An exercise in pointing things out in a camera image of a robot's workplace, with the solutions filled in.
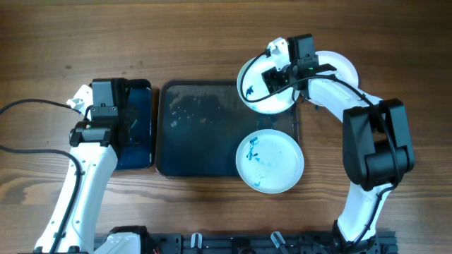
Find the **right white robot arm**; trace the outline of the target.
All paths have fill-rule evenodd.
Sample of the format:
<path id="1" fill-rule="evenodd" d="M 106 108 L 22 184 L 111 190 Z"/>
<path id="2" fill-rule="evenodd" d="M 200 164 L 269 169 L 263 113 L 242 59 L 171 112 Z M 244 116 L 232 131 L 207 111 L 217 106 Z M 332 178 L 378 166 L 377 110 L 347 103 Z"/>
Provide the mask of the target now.
<path id="1" fill-rule="evenodd" d="M 376 222 L 386 198 L 415 164 L 404 104 L 361 90 L 352 62 L 339 53 L 316 50 L 310 34 L 270 42 L 242 68 L 237 89 L 259 113 L 280 113 L 303 97 L 342 123 L 350 189 L 329 243 L 319 248 L 330 253 L 384 251 Z"/>

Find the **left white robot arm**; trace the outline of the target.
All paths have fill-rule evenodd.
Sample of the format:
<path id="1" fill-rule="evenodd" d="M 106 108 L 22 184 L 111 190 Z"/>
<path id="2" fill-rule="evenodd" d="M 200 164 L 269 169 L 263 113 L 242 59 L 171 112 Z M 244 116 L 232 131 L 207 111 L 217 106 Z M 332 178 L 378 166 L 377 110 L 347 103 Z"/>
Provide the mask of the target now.
<path id="1" fill-rule="evenodd" d="M 148 80 L 94 79 L 67 105 L 84 118 L 70 132 L 68 172 L 34 253 L 95 253 L 95 225 L 113 171 L 152 163 Z"/>

